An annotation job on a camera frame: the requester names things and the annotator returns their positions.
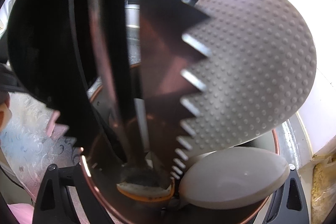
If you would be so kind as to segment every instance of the black cable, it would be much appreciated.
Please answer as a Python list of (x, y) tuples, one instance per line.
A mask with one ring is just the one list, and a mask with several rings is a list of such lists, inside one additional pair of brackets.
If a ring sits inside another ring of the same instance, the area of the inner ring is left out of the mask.
[(12, 180), (11, 177), (10, 177), (9, 175), (7, 175), (6, 171), (2, 168), (1, 165), (0, 165), (0, 169), (1, 169), (2, 173), (4, 173), (5, 176), (6, 176), (12, 183), (14, 183), (16, 186), (18, 186), (18, 187), (20, 187), (21, 189), (24, 190), (24, 188), (23, 188), (20, 184), (18, 184), (18, 183), (15, 182), (14, 180)]

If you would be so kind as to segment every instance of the serrated blade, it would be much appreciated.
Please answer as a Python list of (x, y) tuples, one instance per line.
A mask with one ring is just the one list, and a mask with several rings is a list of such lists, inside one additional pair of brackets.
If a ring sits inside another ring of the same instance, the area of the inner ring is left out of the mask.
[(140, 7), (142, 88), (150, 149), (171, 171), (175, 149), (185, 147), (176, 137), (187, 135), (179, 122), (193, 116), (180, 98), (200, 92), (181, 71), (206, 58), (185, 43), (182, 35), (208, 16), (181, 0), (140, 0)]

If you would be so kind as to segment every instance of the black bracket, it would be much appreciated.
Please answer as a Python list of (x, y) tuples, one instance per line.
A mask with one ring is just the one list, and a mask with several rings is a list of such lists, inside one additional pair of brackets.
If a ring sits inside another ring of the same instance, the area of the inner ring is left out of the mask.
[(262, 224), (283, 223), (309, 224), (305, 194), (295, 169), (290, 171), (286, 182), (274, 192)]
[(87, 185), (81, 166), (48, 166), (34, 209), (33, 224), (80, 224), (68, 186), (75, 186), (91, 224), (114, 224)]

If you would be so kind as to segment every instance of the bright light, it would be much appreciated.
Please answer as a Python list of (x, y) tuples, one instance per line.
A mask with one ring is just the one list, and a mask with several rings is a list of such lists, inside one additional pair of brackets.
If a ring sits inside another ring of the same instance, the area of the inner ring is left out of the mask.
[(89, 167), (87, 166), (85, 156), (82, 156), (82, 161), (84, 165), (85, 172), (87, 173), (88, 177), (91, 177)]

